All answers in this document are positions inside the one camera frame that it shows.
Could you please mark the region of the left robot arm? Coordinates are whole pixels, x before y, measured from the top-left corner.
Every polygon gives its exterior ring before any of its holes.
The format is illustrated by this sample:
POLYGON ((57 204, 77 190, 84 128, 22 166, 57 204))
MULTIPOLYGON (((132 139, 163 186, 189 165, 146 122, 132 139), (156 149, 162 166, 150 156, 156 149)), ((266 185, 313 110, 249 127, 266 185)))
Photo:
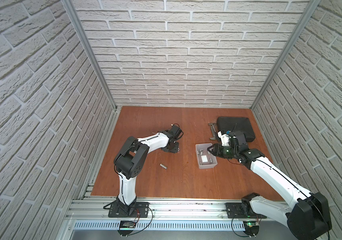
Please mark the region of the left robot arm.
POLYGON ((158 149, 166 153, 178 153, 178 140, 183 136, 179 124, 173 124, 168 130, 145 138, 128 137, 114 159, 114 168, 120 180, 120 192, 117 202, 132 208, 137 195, 136 178, 142 171, 147 155, 158 149))

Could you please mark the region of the black plastic tool case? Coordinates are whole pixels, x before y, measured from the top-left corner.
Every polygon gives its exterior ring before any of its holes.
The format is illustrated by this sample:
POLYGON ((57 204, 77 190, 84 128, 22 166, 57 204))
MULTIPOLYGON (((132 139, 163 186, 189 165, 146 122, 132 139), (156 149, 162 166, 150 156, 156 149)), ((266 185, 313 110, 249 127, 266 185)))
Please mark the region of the black plastic tool case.
POLYGON ((250 120, 245 117, 218 117, 217 126, 222 134, 228 131, 243 132, 247 143, 253 142, 256 138, 250 120))

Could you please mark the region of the aluminium rail frame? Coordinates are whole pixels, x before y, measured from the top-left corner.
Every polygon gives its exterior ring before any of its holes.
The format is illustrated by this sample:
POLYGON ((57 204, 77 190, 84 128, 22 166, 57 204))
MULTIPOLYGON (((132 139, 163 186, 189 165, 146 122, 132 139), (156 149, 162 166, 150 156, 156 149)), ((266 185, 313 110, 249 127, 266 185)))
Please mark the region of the aluminium rail frame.
POLYGON ((65 215, 68 231, 112 230, 117 231, 120 221, 134 221, 133 233, 147 231, 229 231, 243 232, 243 222, 274 223, 270 219, 229 219, 225 203, 237 200, 203 200, 173 198, 139 198, 137 202, 149 202, 147 218, 109 218, 109 206, 114 197, 91 196, 93 185, 89 185, 81 200, 73 200, 65 215))

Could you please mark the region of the white label in box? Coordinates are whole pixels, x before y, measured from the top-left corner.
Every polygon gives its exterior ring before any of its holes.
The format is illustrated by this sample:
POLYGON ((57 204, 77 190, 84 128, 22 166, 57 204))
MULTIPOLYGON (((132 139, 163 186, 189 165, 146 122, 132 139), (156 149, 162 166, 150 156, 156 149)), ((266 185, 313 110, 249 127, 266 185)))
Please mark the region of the white label in box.
POLYGON ((201 156, 201 159, 202 159, 202 163, 207 163, 209 161, 207 156, 201 156))

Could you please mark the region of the translucent plastic storage box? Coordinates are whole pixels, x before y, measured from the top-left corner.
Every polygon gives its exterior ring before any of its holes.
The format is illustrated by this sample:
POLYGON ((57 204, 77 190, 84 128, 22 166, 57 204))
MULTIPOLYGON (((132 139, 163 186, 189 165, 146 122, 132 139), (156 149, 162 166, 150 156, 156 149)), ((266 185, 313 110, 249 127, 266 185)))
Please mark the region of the translucent plastic storage box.
POLYGON ((196 154, 199 169, 212 169, 218 164, 217 158, 208 151, 208 148, 212 146, 213 144, 211 143, 196 144, 196 154))

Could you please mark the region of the controller board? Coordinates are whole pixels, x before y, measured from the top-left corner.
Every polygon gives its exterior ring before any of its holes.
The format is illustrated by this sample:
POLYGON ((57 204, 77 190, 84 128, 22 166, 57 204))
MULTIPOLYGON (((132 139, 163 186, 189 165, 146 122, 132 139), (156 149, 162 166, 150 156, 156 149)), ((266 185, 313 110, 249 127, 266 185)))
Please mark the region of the controller board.
POLYGON ((127 237, 135 230, 135 228, 136 222, 134 221, 120 221, 118 233, 121 237, 127 237))
POLYGON ((257 237, 257 234, 259 233, 260 230, 260 225, 258 222, 243 222, 244 224, 244 233, 246 234, 247 237, 257 237))

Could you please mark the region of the left controller board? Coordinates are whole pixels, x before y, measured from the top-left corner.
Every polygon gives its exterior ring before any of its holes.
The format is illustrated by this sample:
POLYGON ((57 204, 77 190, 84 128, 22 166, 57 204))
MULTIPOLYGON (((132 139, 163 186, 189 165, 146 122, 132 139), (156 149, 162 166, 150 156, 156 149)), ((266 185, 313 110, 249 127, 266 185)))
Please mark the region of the left controller board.
POLYGON ((121 237, 127 237, 135 230, 135 228, 136 222, 134 221, 120 221, 118 233, 121 237))

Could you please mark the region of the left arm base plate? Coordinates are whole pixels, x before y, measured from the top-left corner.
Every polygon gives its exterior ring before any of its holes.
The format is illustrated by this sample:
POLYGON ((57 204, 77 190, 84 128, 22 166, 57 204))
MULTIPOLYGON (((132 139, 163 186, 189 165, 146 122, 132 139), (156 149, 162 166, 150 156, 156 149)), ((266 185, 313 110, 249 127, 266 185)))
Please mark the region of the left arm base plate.
POLYGON ((147 218, 149 213, 149 202, 133 202, 129 206, 123 202, 114 201, 109 208, 109 218, 147 218))

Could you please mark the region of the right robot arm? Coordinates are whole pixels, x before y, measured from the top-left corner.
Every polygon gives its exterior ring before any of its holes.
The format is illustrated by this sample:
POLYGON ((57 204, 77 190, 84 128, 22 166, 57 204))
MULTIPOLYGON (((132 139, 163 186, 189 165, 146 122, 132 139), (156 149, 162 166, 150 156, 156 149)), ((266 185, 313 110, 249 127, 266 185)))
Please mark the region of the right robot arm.
POLYGON ((236 159, 267 182, 285 201, 279 204, 251 193, 242 198, 241 215, 270 218, 287 227, 298 240, 315 240, 330 233, 329 203, 323 194, 302 187, 276 168, 260 150, 249 148, 243 132, 218 132, 218 137, 220 143, 207 148, 211 155, 236 159))

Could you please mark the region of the right controller board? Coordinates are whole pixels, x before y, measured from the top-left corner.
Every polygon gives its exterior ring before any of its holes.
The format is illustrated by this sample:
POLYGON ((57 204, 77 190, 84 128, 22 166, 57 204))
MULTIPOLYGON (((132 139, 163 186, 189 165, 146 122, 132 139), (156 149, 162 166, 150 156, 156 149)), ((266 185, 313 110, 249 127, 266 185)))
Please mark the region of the right controller board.
POLYGON ((246 234, 247 237, 257 237, 257 234, 259 233, 260 230, 260 225, 258 222, 243 222, 244 224, 244 233, 246 234))

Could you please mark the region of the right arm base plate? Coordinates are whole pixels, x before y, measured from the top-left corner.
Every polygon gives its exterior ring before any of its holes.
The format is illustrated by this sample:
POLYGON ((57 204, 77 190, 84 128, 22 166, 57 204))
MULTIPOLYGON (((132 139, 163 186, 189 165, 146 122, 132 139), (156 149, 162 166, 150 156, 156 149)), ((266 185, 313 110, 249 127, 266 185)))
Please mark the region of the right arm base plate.
POLYGON ((244 219, 266 219, 267 217, 264 215, 256 214, 253 212, 251 208, 244 207, 243 203, 225 203, 226 212, 229 219, 232 218, 244 218, 244 219))

